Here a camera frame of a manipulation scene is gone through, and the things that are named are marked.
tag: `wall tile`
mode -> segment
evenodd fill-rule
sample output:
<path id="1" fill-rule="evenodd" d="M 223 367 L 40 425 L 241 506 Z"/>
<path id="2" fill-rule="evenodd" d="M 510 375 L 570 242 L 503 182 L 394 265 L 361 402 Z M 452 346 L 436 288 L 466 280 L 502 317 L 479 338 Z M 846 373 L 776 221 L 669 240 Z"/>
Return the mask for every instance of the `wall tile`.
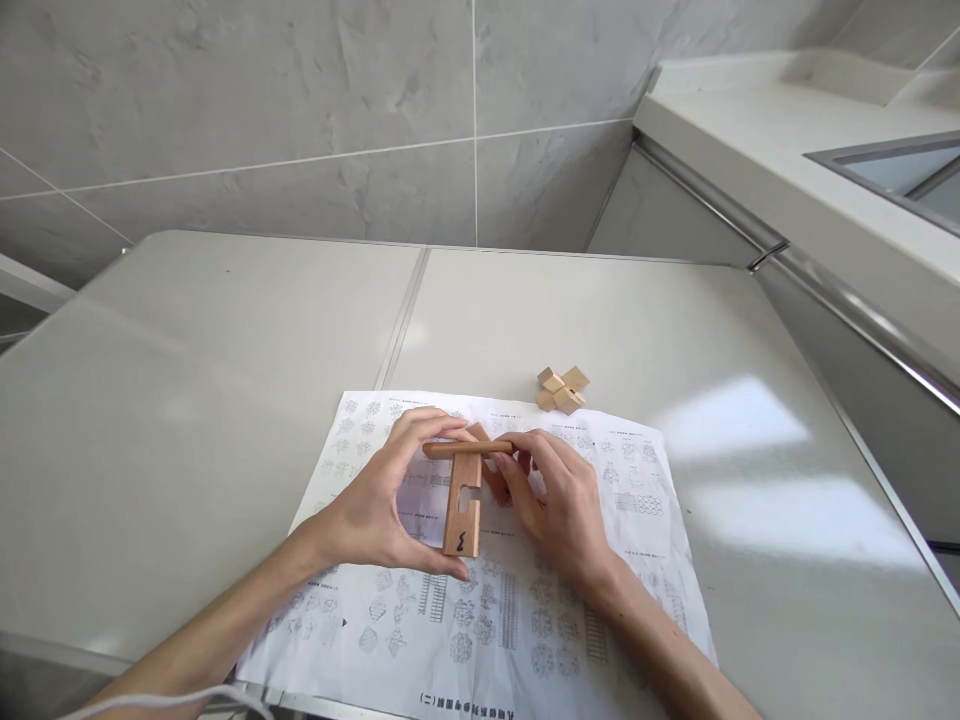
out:
<path id="1" fill-rule="evenodd" d="M 0 146 L 61 188 L 473 131 L 469 0 L 0 8 Z"/>
<path id="2" fill-rule="evenodd" d="M 61 195 L 0 202 L 0 253 L 74 289 L 127 243 Z"/>
<path id="3" fill-rule="evenodd" d="M 619 122 L 478 141 L 479 244 L 582 251 L 631 134 Z"/>
<path id="4" fill-rule="evenodd" d="M 474 244 L 473 143 L 71 193 L 137 242 L 173 228 Z"/>
<path id="5" fill-rule="evenodd" d="M 630 117 L 664 58 L 828 45 L 861 0 L 477 0 L 481 135 Z"/>
<path id="6" fill-rule="evenodd" d="M 866 0 L 834 46 L 915 70 L 958 27 L 957 0 Z"/>
<path id="7" fill-rule="evenodd" d="M 49 186 L 43 180 L 24 170 L 0 152 L 0 198 L 30 192 L 43 192 L 49 189 Z"/>

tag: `instruction sheet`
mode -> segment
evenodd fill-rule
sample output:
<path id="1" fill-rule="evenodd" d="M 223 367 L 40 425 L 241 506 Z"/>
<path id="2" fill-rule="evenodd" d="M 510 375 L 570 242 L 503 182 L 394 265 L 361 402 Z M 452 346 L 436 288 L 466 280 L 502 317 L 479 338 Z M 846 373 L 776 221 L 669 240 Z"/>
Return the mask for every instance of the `instruction sheet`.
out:
<path id="1" fill-rule="evenodd" d="M 346 392 L 291 531 L 322 510 L 408 408 L 436 405 L 496 438 L 543 428 L 597 471 L 607 538 L 715 660 L 661 434 L 594 410 L 428 392 Z M 407 531 L 442 544 L 451 461 L 418 452 L 397 498 Z M 531 476 L 545 492 L 539 473 Z M 484 486 L 470 581 L 341 565 L 311 580 L 237 665 L 238 680 L 414 718 L 665 717 L 601 619 Z"/>

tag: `white countertop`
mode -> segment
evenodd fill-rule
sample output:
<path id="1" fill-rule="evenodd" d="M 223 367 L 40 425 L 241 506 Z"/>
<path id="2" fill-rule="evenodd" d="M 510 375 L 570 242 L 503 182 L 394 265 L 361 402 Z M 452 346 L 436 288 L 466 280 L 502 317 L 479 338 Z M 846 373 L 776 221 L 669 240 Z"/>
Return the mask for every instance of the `white countertop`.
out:
<path id="1" fill-rule="evenodd" d="M 803 157 L 957 130 L 960 111 L 784 82 L 654 90 L 635 125 L 960 367 L 960 238 Z"/>
<path id="2" fill-rule="evenodd" d="M 532 400 L 548 364 L 665 433 L 762 713 L 952 717 L 960 621 L 759 287 L 636 259 L 145 241 L 0 357 L 0 636 L 135 659 L 284 536 L 342 390 Z"/>

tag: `table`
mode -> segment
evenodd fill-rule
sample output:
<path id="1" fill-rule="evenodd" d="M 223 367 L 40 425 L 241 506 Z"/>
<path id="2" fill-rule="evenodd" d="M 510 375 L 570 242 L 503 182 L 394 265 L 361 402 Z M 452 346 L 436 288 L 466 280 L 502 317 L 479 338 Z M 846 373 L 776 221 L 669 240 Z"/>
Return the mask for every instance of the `table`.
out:
<path id="1" fill-rule="evenodd" d="M 760 288 L 636 258 L 148 239 L 0 357 L 0 632 L 133 660 L 283 536 L 341 390 L 532 400 L 574 364 L 588 407 L 664 432 L 762 713 L 953 716 L 956 593 Z"/>

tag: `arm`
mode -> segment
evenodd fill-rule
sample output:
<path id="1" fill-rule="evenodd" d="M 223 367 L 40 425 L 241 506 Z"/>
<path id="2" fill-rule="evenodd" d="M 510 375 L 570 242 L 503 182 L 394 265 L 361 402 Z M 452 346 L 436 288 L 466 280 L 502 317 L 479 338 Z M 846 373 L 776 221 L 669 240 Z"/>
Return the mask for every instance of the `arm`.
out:
<path id="1" fill-rule="evenodd" d="M 543 430 L 507 433 L 520 452 L 492 457 L 510 486 L 520 525 L 537 550 L 577 588 L 649 677 L 672 717 L 744 720 L 759 714 L 660 608 L 610 548 L 600 514 L 597 475 L 573 448 Z M 538 501 L 527 475 L 543 474 Z"/>
<path id="2" fill-rule="evenodd" d="M 353 563 L 409 567 L 467 580 L 459 558 L 411 538 L 397 514 L 397 490 L 410 459 L 434 437 L 472 441 L 466 420 L 437 408 L 404 413 L 384 446 L 329 506 L 305 520 L 249 575 L 104 688 L 90 704 L 117 695 L 186 695 L 218 685 L 297 590 L 323 570 Z M 171 710 L 120 708 L 99 717 L 196 718 L 206 701 Z"/>

